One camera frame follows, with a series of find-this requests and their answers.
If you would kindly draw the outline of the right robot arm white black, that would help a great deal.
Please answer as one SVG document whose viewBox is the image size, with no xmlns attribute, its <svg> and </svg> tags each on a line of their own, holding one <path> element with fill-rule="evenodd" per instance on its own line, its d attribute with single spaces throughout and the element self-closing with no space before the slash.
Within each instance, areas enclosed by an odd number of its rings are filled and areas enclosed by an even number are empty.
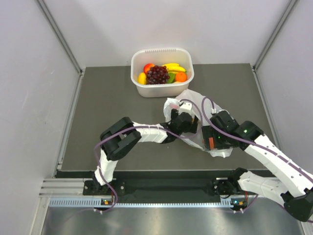
<svg viewBox="0 0 313 235">
<path fill-rule="evenodd" d="M 221 140 L 239 147 L 258 160 L 277 179 L 271 180 L 237 168 L 229 174 L 232 193 L 249 191 L 270 199 L 295 219 L 308 222 L 313 215 L 313 176 L 281 152 L 263 130 L 251 121 L 238 124 L 227 111 L 206 118 Z"/>
</svg>

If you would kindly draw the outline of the dark red grape bunch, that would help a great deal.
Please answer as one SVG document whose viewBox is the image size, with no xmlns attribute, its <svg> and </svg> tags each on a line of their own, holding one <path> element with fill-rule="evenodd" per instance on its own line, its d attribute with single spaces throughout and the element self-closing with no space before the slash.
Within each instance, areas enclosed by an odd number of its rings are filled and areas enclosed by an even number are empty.
<svg viewBox="0 0 313 235">
<path fill-rule="evenodd" d="M 147 85 L 165 84 L 169 79 L 167 72 L 149 71 L 147 73 L 146 83 Z"/>
</svg>

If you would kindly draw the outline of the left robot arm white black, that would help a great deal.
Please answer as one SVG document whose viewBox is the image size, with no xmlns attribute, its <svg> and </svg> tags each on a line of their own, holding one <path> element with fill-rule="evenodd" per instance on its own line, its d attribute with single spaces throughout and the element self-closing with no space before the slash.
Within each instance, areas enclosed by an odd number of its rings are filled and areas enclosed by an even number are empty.
<svg viewBox="0 0 313 235">
<path fill-rule="evenodd" d="M 183 134 L 197 134 L 199 119 L 190 111 L 171 111 L 168 122 L 147 125 L 123 117 L 100 135 L 100 158 L 93 176 L 94 188 L 100 194 L 110 191 L 117 162 L 124 158 L 137 143 L 166 144 L 185 138 Z"/>
</svg>

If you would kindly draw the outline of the white plastic fruit bag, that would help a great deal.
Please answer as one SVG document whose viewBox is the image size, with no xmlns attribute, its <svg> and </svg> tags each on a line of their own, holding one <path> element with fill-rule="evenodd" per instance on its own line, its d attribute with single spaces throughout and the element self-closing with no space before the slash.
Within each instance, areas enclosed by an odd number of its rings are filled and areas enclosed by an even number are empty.
<svg viewBox="0 0 313 235">
<path fill-rule="evenodd" d="M 204 95 L 190 89 L 183 91 L 175 98 L 167 98 L 163 106 L 163 114 L 165 117 L 165 121 L 169 121 L 171 119 L 172 109 L 178 110 L 180 104 L 184 101 L 190 102 L 193 105 L 192 117 L 197 116 L 199 119 L 198 130 L 196 134 L 193 133 L 183 134 L 184 136 L 186 136 L 186 138 L 183 139 L 182 141 L 191 147 L 195 147 L 197 149 L 209 153 L 212 157 L 222 157 L 222 158 L 229 157 L 232 153 L 233 148 L 223 150 L 206 150 L 204 147 L 203 136 L 200 128 L 202 126 L 209 125 L 209 123 L 204 118 L 203 113 L 205 113 L 208 118 L 211 118 L 212 117 L 211 108 L 222 109 L 219 105 L 217 105 L 215 102 L 211 100 L 206 100 L 204 103 L 204 109 L 202 109 L 201 102 L 204 98 L 205 98 Z"/>
</svg>

